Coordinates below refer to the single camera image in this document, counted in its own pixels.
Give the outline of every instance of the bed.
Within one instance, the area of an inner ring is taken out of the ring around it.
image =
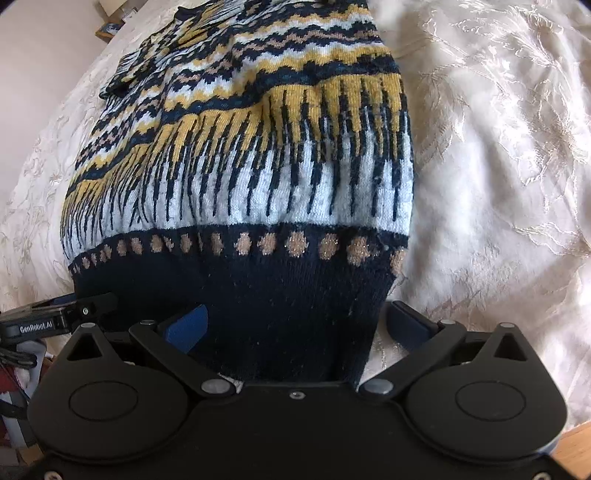
[[[61,207],[100,89],[121,55],[199,3],[148,1],[41,132],[0,216],[0,310],[72,291]],[[410,245],[389,297],[470,329],[516,323],[569,426],[591,419],[591,15],[575,0],[369,6],[413,123]],[[403,354],[380,325],[365,376]]]

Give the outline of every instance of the patterned sweater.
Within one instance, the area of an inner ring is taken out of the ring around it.
[[[209,312],[222,373],[355,381],[413,195],[398,67],[365,0],[180,7],[123,57],[61,235],[79,296]]]

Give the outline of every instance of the bolt head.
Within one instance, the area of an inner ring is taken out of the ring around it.
[[[363,388],[366,392],[376,395],[388,395],[394,388],[394,385],[390,380],[386,380],[385,378],[371,378],[363,384]]]
[[[63,480],[61,475],[57,472],[45,472],[43,475],[43,480]]]
[[[201,390],[210,395],[223,395],[230,391],[230,388],[232,388],[230,382],[223,378],[212,378],[201,384]]]
[[[300,392],[300,391],[290,392],[290,398],[292,400],[303,400],[305,397],[306,397],[306,394],[304,392]]]

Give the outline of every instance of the wall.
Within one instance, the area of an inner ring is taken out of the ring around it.
[[[106,46],[95,3],[16,0],[0,15],[0,209],[39,131]]]

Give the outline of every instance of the wooden floor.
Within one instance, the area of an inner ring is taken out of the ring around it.
[[[563,435],[553,455],[579,479],[591,475],[591,421]]]

